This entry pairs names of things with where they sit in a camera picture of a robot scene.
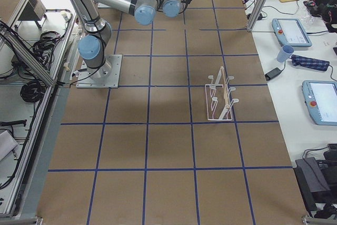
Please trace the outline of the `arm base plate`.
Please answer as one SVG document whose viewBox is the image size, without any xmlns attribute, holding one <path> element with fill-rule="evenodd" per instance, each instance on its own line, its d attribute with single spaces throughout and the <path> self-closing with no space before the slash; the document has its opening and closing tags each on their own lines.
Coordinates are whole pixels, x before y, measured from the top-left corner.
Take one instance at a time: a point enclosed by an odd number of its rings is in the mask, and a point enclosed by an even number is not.
<svg viewBox="0 0 337 225">
<path fill-rule="evenodd" d="M 106 55 L 105 64 L 96 70 L 87 68 L 83 61 L 85 71 L 78 75 L 79 81 L 75 83 L 79 89 L 118 88 L 123 55 Z"/>
</svg>

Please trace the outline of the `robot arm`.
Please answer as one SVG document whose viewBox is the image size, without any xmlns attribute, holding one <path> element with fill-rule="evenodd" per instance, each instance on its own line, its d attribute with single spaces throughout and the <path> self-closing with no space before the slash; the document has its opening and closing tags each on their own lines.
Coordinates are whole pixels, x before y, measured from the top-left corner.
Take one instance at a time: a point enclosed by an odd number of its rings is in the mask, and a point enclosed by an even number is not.
<svg viewBox="0 0 337 225">
<path fill-rule="evenodd" d="M 113 64 L 105 55 L 111 38 L 110 24 L 100 17 L 97 3 L 130 14 L 141 25 L 153 22 L 157 12 L 167 17 L 176 17 L 185 12 L 192 0 L 71 0 L 77 15 L 88 33 L 78 43 L 80 56 L 84 60 L 88 79 L 104 81 L 111 74 Z"/>
</svg>

